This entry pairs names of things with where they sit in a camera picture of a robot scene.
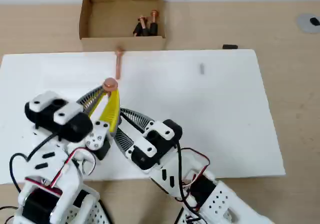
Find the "copper bolt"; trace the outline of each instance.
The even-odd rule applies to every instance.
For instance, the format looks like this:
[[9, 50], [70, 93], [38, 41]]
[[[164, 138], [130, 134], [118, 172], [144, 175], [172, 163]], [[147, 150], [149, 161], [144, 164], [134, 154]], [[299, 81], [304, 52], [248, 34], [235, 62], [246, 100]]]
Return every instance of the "copper bolt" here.
[[145, 17], [144, 16], [140, 16], [140, 18], [139, 18], [139, 20], [140, 20], [140, 23], [141, 23], [141, 26], [142, 26], [142, 29], [145, 29], [146, 28], [146, 26], [145, 26]]
[[121, 61], [122, 56], [124, 54], [124, 50], [122, 48], [117, 48], [115, 51], [116, 54], [116, 64], [115, 64], [115, 78], [118, 80], [121, 76]]
[[158, 10], [154, 9], [151, 11], [152, 23], [156, 22], [156, 17], [158, 17], [158, 16], [159, 16]]
[[105, 92], [110, 93], [118, 89], [118, 82], [114, 78], [107, 78], [102, 85]]

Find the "wooden table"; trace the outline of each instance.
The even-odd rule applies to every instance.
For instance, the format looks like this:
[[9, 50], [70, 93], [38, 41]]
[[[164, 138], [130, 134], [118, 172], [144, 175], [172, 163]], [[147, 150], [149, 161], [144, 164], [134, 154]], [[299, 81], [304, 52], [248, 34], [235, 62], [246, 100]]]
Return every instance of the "wooden table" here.
[[[320, 2], [166, 4], [167, 49], [238, 44], [256, 51], [287, 175], [225, 182], [277, 224], [320, 218], [320, 34], [298, 29], [295, 20], [303, 12], [320, 16]], [[0, 57], [82, 51], [79, 14], [79, 5], [0, 6]], [[172, 224], [180, 209], [151, 181], [90, 185], [116, 224]], [[0, 192], [0, 206], [17, 205], [13, 185]], [[1, 211], [0, 221], [8, 216]]]

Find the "hole in bracket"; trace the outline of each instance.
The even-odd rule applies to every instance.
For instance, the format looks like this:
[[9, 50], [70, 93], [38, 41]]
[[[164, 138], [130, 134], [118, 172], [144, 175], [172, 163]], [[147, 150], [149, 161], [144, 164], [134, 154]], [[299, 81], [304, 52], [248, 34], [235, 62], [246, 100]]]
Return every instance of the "hole in bracket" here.
[[42, 155], [42, 158], [51, 158], [51, 157], [54, 157], [56, 154], [55, 152], [50, 152], [50, 153], [46, 153], [46, 154], [43, 154]]
[[314, 26], [320, 26], [320, 21], [316, 17], [311, 18], [310, 23], [312, 23]]
[[66, 101], [61, 99], [61, 98], [58, 98], [58, 99], [55, 99], [53, 102], [52, 102], [53, 106], [56, 106], [56, 107], [62, 107], [66, 104]]
[[162, 169], [162, 180], [166, 180], [167, 179], [167, 170], [166, 169]]
[[175, 177], [174, 176], [170, 176], [170, 187], [174, 187], [175, 186]]
[[36, 165], [34, 167], [34, 169], [39, 170], [39, 169], [47, 168], [47, 167], [48, 167], [48, 163], [41, 163], [41, 164]]

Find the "copper peg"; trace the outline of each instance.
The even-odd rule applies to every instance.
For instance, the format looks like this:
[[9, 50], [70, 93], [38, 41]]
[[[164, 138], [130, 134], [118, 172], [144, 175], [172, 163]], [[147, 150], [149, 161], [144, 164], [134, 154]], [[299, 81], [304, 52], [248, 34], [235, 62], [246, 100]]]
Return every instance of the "copper peg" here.
[[105, 92], [113, 92], [118, 89], [118, 82], [114, 78], [107, 78], [102, 85]]
[[124, 50], [119, 47], [116, 49], [115, 54], [116, 54], [115, 78], [116, 80], [118, 80], [121, 77], [121, 62], [122, 62], [122, 56], [124, 54]]
[[159, 16], [158, 10], [154, 9], [151, 11], [152, 23], [156, 22], [156, 17], [158, 17], [158, 16]]

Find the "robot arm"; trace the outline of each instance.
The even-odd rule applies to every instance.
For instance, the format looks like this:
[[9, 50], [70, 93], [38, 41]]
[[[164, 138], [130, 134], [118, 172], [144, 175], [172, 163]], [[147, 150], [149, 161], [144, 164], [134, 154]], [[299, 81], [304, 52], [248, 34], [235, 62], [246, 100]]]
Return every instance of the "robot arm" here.
[[[106, 94], [108, 104], [92, 123], [90, 114]], [[13, 223], [109, 224], [99, 193], [84, 185], [84, 175], [93, 171], [97, 159], [106, 156], [115, 135], [119, 119], [117, 87], [107, 79], [78, 102], [49, 91], [28, 102], [25, 114], [34, 123], [35, 137], [47, 143], [36, 147], [33, 156], [26, 159], [25, 186]]]
[[[223, 182], [217, 181], [214, 174], [206, 170], [208, 164], [199, 161], [198, 152], [181, 151], [181, 137], [182, 128], [172, 120], [155, 121], [138, 112], [121, 109], [115, 142], [164, 192], [177, 200], [183, 199], [182, 194], [186, 197], [182, 202], [184, 212], [177, 223], [272, 224]], [[189, 184], [180, 185], [179, 182], [188, 179]]]

